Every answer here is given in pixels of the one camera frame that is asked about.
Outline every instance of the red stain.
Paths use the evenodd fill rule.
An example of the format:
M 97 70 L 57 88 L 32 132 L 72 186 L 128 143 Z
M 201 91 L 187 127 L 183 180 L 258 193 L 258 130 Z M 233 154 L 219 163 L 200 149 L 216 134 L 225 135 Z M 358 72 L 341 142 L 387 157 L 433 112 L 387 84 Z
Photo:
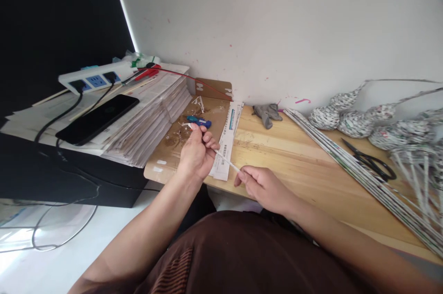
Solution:
M 303 102 L 303 101 L 309 101 L 309 103 L 311 103 L 311 101 L 309 100 L 309 99 L 302 99 L 302 100 L 298 100 L 297 102 L 295 102 L 295 103 L 300 103 L 300 102 Z

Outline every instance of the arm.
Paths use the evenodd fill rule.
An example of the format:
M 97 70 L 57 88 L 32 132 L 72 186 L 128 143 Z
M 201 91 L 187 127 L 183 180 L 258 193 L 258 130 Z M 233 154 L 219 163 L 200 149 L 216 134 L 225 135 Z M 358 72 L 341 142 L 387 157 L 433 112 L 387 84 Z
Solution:
M 241 182 L 264 208 L 298 223 L 323 249 L 360 271 L 383 292 L 442 292 L 441 286 L 388 247 L 294 195 L 268 168 L 244 166 L 234 184 Z
M 83 293 L 107 282 L 140 282 L 156 264 L 209 174 L 214 150 L 220 148 L 204 126 L 192 124 L 192 129 L 177 172 L 154 201 L 118 233 L 69 294 Z

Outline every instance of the white power strip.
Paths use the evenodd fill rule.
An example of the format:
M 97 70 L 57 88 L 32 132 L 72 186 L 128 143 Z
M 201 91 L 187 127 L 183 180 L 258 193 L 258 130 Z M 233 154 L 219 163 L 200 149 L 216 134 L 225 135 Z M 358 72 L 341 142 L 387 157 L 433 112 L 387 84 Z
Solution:
M 78 72 L 70 72 L 60 75 L 59 82 L 62 83 L 67 89 L 78 95 L 77 90 L 70 83 L 81 80 L 85 83 L 83 93 L 93 92 L 111 86 L 110 81 L 107 80 L 103 75 L 107 72 L 115 73 L 114 84 L 120 84 L 122 81 L 131 77 L 134 72 L 138 71 L 136 67 L 132 68 L 131 65 L 131 62 L 121 61 L 104 66 L 80 70 Z

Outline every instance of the finger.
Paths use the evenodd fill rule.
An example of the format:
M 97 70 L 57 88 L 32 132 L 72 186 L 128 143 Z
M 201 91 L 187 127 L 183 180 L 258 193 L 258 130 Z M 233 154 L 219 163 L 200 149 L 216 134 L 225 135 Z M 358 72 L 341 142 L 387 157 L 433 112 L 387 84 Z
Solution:
M 257 199 L 254 196 L 254 193 L 250 190 L 249 186 L 245 186 L 246 192 L 248 193 L 249 196 L 251 196 L 253 199 Z
M 247 189 L 249 189 L 250 193 L 248 194 L 257 199 L 257 197 L 263 191 L 263 187 L 259 185 L 257 181 L 255 181 L 254 178 L 246 172 L 240 171 L 237 173 L 237 176 L 245 184 Z
M 215 138 L 211 138 L 211 140 L 209 141 L 209 142 L 207 142 L 206 143 L 206 147 L 207 148 L 212 148 L 212 146 L 214 145 L 214 144 L 216 144 L 217 142 L 216 142 L 216 139 Z
M 237 173 L 234 179 L 234 187 L 238 187 L 239 185 L 241 185 L 241 180 L 239 178 L 239 174 Z
M 217 141 L 214 139 L 214 143 L 211 144 L 211 149 L 213 149 L 213 150 L 219 150 L 219 149 L 220 149 L 220 143 L 217 142 Z
M 206 142 L 206 143 L 209 142 L 211 140 L 211 138 L 212 138 L 212 133 L 210 133 L 210 132 L 206 132 L 203 135 L 203 141 Z
M 201 142 L 202 140 L 202 131 L 195 123 L 191 123 L 192 133 L 189 136 L 190 141 Z
M 246 165 L 240 168 L 240 170 L 242 172 L 248 173 L 254 178 L 255 181 L 258 181 L 258 177 L 260 176 L 260 173 L 262 172 L 263 168 Z

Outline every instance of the smartphone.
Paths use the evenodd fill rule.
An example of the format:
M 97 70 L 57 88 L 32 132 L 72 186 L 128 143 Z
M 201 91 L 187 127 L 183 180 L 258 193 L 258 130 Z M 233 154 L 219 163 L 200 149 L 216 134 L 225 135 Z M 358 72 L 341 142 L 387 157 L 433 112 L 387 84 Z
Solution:
M 81 146 L 134 108 L 140 101 L 137 98 L 117 95 L 100 107 L 79 117 L 65 129 L 55 134 L 57 138 L 72 145 Z

